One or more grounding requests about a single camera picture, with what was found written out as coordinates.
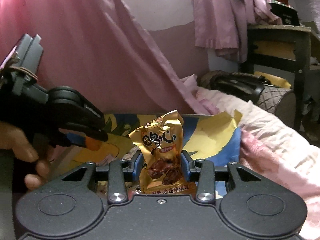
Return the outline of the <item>left hand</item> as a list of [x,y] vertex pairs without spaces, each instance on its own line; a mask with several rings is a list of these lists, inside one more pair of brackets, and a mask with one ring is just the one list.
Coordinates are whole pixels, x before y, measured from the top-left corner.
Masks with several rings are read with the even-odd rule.
[[18,160],[18,166],[14,169],[17,181],[26,189],[35,190],[47,182],[53,148],[44,139],[39,139],[32,146],[21,129],[2,122],[1,150],[13,152]]

